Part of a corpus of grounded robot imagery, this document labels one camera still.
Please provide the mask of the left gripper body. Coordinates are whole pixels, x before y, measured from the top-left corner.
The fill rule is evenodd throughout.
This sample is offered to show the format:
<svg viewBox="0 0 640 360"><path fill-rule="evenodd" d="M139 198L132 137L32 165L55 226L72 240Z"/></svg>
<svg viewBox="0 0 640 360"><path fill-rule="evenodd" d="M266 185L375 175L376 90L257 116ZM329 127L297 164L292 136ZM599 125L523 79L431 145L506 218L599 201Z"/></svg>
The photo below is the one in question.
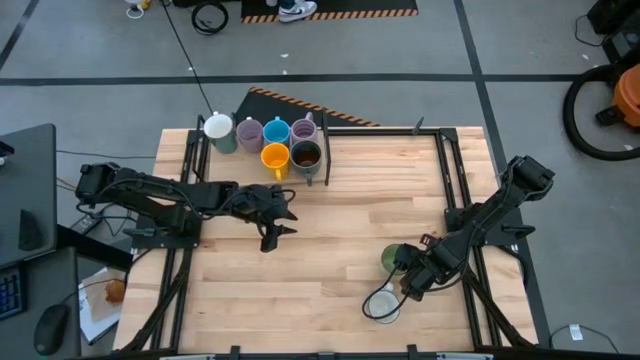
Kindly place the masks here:
<svg viewBox="0 0 640 360"><path fill-rule="evenodd" d="M284 189L279 185L263 186L249 185L243 188L249 203L249 216L257 225L261 236L260 250L268 253L277 248L278 238L287 231L284 225L277 225L275 221L287 214L287 201Z"/></svg>

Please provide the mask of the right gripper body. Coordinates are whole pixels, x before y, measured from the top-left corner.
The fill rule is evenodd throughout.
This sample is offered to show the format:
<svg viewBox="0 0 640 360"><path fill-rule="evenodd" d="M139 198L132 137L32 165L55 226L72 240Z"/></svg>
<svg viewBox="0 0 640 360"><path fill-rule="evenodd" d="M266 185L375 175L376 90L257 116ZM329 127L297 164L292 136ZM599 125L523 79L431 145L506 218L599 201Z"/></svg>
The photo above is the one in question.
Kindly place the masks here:
<svg viewBox="0 0 640 360"><path fill-rule="evenodd" d="M452 232L442 237L423 234L420 243L425 246L425 249L416 253L407 272L407 281L423 281L425 293L443 291L451 287L449 283L452 278L451 267L444 260L443 254L445 250L443 243L451 237Z"/></svg>

